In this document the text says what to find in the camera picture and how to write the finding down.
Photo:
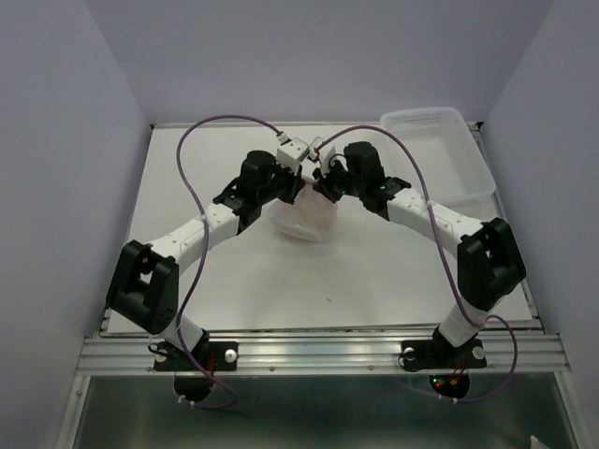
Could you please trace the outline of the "white mesh laundry bag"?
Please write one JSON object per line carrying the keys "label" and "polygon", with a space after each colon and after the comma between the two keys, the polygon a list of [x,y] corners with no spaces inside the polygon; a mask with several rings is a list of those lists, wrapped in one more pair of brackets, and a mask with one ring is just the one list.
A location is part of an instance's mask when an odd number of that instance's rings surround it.
{"label": "white mesh laundry bag", "polygon": [[305,185],[294,202],[280,199],[268,209],[274,229],[295,239],[321,242],[329,238],[338,216],[338,205],[314,189],[315,183],[304,179]]}

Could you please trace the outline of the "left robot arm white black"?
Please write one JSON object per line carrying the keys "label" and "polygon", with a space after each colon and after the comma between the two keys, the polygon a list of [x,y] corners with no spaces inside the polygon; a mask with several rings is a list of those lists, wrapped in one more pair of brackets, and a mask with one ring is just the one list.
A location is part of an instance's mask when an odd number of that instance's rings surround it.
{"label": "left robot arm white black", "polygon": [[180,277],[192,266],[200,275],[210,249],[238,236],[275,199],[291,203],[304,180],[301,157],[278,149],[251,151],[240,174],[199,216],[149,243],[131,240],[122,248],[107,293],[107,307],[129,322],[176,347],[187,368],[201,367],[209,347],[206,332],[179,303]]}

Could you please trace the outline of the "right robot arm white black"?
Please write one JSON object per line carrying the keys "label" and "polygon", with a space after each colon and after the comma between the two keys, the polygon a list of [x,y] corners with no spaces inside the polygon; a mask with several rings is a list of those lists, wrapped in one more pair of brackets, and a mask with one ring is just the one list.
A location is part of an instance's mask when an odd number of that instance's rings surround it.
{"label": "right robot arm white black", "polygon": [[404,367],[451,365],[468,355],[493,309],[526,277],[509,224],[462,215],[430,200],[423,188],[388,176],[378,151],[366,141],[347,145],[341,154],[313,149],[310,158],[319,164],[314,188],[327,199],[353,196],[371,213],[430,239],[444,267],[449,256],[456,260],[456,269],[446,270],[456,304],[430,339],[405,345]]}

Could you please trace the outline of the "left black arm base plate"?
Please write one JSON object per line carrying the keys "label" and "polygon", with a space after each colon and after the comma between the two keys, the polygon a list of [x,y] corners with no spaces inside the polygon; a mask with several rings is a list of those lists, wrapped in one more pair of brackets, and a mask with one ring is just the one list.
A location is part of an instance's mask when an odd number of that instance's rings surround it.
{"label": "left black arm base plate", "polygon": [[[155,371],[197,371],[196,365],[183,350],[166,341],[150,343],[147,349],[154,357],[153,369]],[[210,373],[235,371],[238,363],[239,344],[231,340],[204,340],[197,344],[191,354],[198,364]]]}

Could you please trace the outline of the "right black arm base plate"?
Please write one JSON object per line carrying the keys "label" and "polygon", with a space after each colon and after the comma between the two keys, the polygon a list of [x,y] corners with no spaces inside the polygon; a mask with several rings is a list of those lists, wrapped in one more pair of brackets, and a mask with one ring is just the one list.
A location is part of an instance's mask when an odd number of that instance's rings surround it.
{"label": "right black arm base plate", "polygon": [[460,368],[462,362],[466,369],[483,369],[488,365],[482,341],[478,339],[470,339],[458,348],[435,339],[405,340],[401,348],[398,363],[409,372]]}

